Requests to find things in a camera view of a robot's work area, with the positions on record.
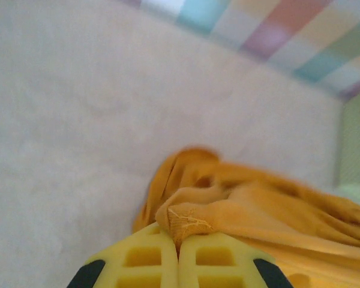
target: black plastic part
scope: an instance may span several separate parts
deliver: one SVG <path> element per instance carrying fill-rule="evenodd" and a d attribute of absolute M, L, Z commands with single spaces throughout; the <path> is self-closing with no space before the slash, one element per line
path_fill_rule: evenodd
<path fill-rule="evenodd" d="M 264 259 L 253 260 L 268 288 L 293 288 L 280 268 Z"/>
<path fill-rule="evenodd" d="M 103 260 L 95 260 L 84 265 L 78 270 L 67 288 L 93 288 L 105 264 Z"/>

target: white fabric surface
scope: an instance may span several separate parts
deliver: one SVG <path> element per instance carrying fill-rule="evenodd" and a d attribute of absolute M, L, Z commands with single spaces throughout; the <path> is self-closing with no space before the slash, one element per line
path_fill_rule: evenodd
<path fill-rule="evenodd" d="M 189 144 L 333 182 L 341 103 L 107 0 L 0 0 L 0 287 L 66 287 Z"/>

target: square holes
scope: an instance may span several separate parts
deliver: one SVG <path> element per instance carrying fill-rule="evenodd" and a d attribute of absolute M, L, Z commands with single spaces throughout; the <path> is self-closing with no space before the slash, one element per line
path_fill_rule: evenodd
<path fill-rule="evenodd" d="M 199 276 L 199 288 L 245 288 L 237 276 Z"/>
<path fill-rule="evenodd" d="M 161 275 L 121 277 L 116 288 L 160 288 Z"/>
<path fill-rule="evenodd" d="M 128 251 L 125 267 L 161 265 L 161 250 L 158 247 L 135 247 Z"/>
<path fill-rule="evenodd" d="M 196 265 L 234 266 L 232 252 L 225 247 L 202 247 L 196 251 Z"/>

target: orange garment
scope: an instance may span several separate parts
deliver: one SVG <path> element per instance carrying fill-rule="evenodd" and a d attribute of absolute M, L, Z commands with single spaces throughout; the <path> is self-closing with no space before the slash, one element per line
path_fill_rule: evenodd
<path fill-rule="evenodd" d="M 360 287 L 359 205 L 207 149 L 180 151 L 158 169 L 133 230 L 154 221 L 177 248 L 190 235 L 223 232 L 273 255 L 290 274 L 305 271 L 306 287 L 304 275 L 315 287 L 319 274 L 346 283 L 334 287 Z"/>

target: crumpled fabric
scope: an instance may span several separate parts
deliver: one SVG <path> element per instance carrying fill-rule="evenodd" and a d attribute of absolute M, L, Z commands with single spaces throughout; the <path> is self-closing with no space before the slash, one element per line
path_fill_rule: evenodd
<path fill-rule="evenodd" d="M 155 221 L 177 249 L 190 235 L 223 232 L 279 262 L 301 265 L 314 259 L 320 262 L 316 270 L 334 264 L 333 271 L 360 284 L 355 280 L 360 274 L 360 205 L 271 172 L 223 162 L 209 149 L 183 149 L 160 166 L 133 230 Z"/>

